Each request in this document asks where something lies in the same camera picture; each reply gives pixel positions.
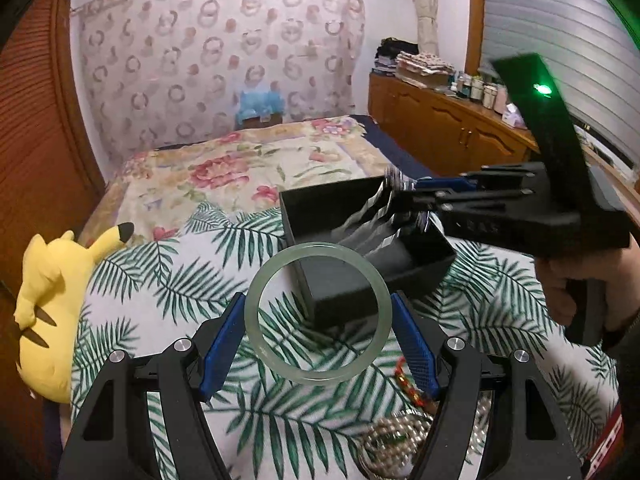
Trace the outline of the silver purple hair comb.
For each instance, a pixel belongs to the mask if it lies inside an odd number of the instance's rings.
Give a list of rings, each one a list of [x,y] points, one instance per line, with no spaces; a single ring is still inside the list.
[[[360,255],[372,256],[395,240],[413,232],[425,232],[431,224],[429,212],[398,214],[392,211],[395,192],[384,185],[384,179],[360,211],[355,212],[334,231],[341,233],[340,244]]]

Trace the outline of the pale green jade bangle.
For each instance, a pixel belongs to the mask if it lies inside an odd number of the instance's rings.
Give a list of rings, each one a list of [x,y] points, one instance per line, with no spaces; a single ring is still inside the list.
[[[378,314],[378,325],[366,350],[352,362],[336,370],[301,370],[282,360],[267,344],[259,325],[258,311],[262,293],[271,279],[281,269],[307,258],[329,258],[345,269],[348,266],[358,271],[375,298],[376,303],[363,306],[361,312]],[[304,303],[309,308],[309,318],[319,328],[333,327],[356,318],[354,303],[364,301],[364,291],[349,285],[346,278],[339,278],[336,272],[324,271],[318,278],[308,275],[299,279],[299,288],[304,293]],[[246,294],[244,324],[248,341],[256,356],[266,367],[279,376],[304,386],[329,387],[348,382],[372,364],[384,348],[393,321],[390,291],[378,269],[354,250],[328,242],[308,242],[285,248],[273,256],[258,270]]]

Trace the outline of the black jewelry box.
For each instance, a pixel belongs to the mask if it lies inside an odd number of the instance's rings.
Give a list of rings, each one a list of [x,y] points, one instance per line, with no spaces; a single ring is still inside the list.
[[[456,258],[436,219],[388,210],[390,189],[370,177],[294,188],[280,194],[285,243],[325,242],[354,250],[375,266],[390,292],[423,297],[439,286]],[[341,260],[309,257],[293,264],[317,330],[378,312],[369,282]]]

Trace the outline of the dark blue mattress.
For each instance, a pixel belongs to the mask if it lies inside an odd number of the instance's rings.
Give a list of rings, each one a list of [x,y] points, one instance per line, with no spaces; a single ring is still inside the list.
[[[364,129],[364,138],[377,148],[394,166],[406,176],[419,178],[434,178],[436,174],[422,165],[407,151],[401,148],[396,141],[385,133],[375,120],[368,115],[350,115],[350,118]]]

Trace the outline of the wooden sideboard cabinet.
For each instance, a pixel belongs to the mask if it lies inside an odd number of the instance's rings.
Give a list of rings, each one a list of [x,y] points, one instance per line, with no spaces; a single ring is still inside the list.
[[[480,104],[419,89],[397,78],[370,75],[368,114],[439,177],[539,158],[528,130],[507,126]]]

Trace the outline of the bottles on sideboard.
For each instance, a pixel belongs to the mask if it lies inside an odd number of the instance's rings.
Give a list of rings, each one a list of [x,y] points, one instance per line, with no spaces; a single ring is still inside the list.
[[[459,72],[451,77],[450,89],[459,98],[480,104],[485,110],[499,115],[508,126],[518,129],[526,128],[518,107],[510,101],[506,87],[502,84],[492,84],[485,82],[481,76]]]

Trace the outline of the yellow Pikachu plush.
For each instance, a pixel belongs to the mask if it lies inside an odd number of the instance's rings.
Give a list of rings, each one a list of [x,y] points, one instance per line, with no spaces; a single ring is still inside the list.
[[[94,269],[126,246],[134,225],[112,226],[89,247],[72,231],[47,242],[36,234],[23,255],[22,284],[16,298],[17,373],[32,392],[69,404],[75,338],[87,286]]]

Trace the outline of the folded clothes pile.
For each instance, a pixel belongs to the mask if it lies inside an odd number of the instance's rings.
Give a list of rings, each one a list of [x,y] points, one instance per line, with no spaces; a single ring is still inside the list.
[[[448,87],[456,71],[436,54],[421,53],[417,44],[388,37],[376,49],[372,73],[395,77],[418,88],[435,89]]]

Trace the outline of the palm leaf print cloth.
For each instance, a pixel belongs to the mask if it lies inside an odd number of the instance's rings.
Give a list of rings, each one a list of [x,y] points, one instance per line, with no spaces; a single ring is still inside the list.
[[[178,230],[134,234],[96,267],[88,285],[73,356],[73,409],[81,408],[111,352],[160,352],[221,315],[282,238],[277,209],[230,216],[209,203],[198,205]],[[462,240],[454,252],[442,284],[416,300],[416,310],[477,350],[496,356],[528,351],[559,403],[577,454],[587,454],[618,399],[614,362],[598,348],[565,339],[548,317],[531,258]],[[270,282],[259,315],[268,344],[303,370],[352,362],[374,332],[368,321],[313,328],[290,270]],[[410,406],[394,376],[399,358],[397,341],[389,339],[348,382],[304,387],[274,374],[242,342],[226,382],[203,408],[232,477],[357,478],[360,434]]]

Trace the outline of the window roller blind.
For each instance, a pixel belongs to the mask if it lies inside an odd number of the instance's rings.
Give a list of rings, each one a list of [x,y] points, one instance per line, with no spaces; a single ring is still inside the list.
[[[484,0],[480,70],[535,52],[570,114],[639,159],[639,50],[606,0]]]

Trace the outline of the floral bed quilt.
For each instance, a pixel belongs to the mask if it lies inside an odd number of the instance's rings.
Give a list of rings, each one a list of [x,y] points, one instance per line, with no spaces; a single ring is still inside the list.
[[[198,204],[227,216],[278,206],[290,188],[375,177],[390,162],[350,116],[235,131],[198,144],[134,155],[116,171],[82,230],[91,245],[111,226],[134,224],[134,241],[176,234]]]

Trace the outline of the blue plush toy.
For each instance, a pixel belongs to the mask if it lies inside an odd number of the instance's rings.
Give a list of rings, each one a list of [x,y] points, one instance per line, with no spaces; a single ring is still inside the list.
[[[282,118],[283,115],[284,99],[279,91],[242,91],[239,99],[239,109],[235,114],[235,121],[242,126],[248,120],[257,119],[258,122],[270,122],[276,116]]]

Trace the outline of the beige side curtain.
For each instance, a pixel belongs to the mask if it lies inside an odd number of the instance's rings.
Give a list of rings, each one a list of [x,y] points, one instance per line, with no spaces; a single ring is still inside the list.
[[[438,0],[414,0],[418,46],[421,53],[438,54]]]

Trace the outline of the wooden slatted wardrobe door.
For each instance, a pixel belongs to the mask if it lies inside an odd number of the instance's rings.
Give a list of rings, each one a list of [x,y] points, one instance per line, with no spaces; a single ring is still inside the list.
[[[1,50],[1,288],[17,294],[35,234],[81,232],[105,181],[81,117],[70,0],[32,0]]]

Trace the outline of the circle pattern curtain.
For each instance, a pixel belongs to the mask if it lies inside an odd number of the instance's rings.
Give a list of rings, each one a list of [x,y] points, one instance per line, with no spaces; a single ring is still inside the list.
[[[363,0],[89,0],[87,100],[107,159],[215,139],[275,93],[287,122],[352,111]]]

